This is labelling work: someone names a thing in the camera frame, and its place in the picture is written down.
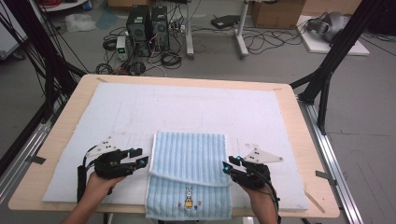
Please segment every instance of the concrete floor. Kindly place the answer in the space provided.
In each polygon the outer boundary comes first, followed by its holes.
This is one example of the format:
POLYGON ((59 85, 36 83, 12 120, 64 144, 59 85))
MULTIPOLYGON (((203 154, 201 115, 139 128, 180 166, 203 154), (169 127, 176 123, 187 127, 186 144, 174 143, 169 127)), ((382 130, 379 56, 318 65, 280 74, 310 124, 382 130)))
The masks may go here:
MULTIPOLYGON (((85 13, 79 8, 53 15, 59 19, 66 14, 85 13)), ((88 12, 95 21, 103 15, 102 9, 88 12)), ((211 18, 200 22, 210 26, 211 18)), ((66 33, 64 38, 85 66, 93 71, 103 62, 103 37, 121 27, 126 20, 118 19, 106 30, 66 33)), ((370 41, 396 53, 396 43, 376 39, 370 41)), ((239 80, 254 82, 291 83, 315 71, 326 55, 308 53, 304 44, 285 45, 260 55, 239 59, 239 50, 232 35, 195 35, 200 47, 194 60, 188 60, 185 50, 180 52, 182 65, 177 70, 165 70, 167 77, 239 80)), ((378 47, 361 39, 370 56, 347 56, 332 78, 326 130, 332 147, 364 223, 394 223, 396 219, 396 61, 378 47)), ((80 66, 71 51, 64 47, 68 61, 80 66)), ((151 69, 146 76, 163 77, 160 69, 151 69)), ((33 67, 28 60, 0 61, 0 156, 10 147, 18 134, 44 101, 33 67)), ((0 205, 0 223, 54 223, 66 213, 10 211, 7 201, 0 205)), ((131 222, 129 217, 118 217, 117 223, 131 222)), ((309 219, 311 223, 347 223, 344 216, 335 219, 309 219)), ((94 215, 90 223, 100 223, 94 215)), ((284 218, 282 223, 303 223, 297 218, 284 218)))

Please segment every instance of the blue striped towel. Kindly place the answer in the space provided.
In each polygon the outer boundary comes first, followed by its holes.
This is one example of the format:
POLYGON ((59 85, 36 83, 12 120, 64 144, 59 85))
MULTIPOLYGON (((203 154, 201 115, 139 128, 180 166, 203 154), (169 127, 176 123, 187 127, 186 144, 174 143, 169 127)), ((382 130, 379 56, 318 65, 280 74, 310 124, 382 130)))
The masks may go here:
POLYGON ((146 217, 160 220, 231 218, 225 135, 157 133, 151 156, 146 217))

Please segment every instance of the cartoon embroidery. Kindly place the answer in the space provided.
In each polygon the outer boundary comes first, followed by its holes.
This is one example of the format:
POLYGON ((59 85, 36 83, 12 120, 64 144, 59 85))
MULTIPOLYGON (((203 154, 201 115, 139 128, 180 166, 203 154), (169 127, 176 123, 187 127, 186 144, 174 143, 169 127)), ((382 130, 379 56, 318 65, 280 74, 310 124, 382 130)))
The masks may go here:
POLYGON ((192 188, 186 188, 186 201, 184 202, 184 206, 188 209, 192 208, 192 188))

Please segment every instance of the folded cloth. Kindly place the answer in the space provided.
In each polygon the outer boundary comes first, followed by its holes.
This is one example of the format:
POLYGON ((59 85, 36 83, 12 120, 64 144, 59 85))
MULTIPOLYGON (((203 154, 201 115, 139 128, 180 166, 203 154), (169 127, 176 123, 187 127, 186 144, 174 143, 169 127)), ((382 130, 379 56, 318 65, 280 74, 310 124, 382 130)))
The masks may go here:
POLYGON ((231 218, 225 135, 157 133, 151 156, 146 217, 160 220, 231 218))

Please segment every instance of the white plastic bag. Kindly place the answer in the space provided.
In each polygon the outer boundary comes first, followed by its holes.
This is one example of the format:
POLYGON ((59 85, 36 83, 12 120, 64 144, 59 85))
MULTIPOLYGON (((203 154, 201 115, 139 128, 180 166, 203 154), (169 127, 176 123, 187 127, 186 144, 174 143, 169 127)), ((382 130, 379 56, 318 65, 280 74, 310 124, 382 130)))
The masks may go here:
POLYGON ((65 17, 67 32, 91 31, 96 29, 95 22, 90 15, 72 14, 65 17))

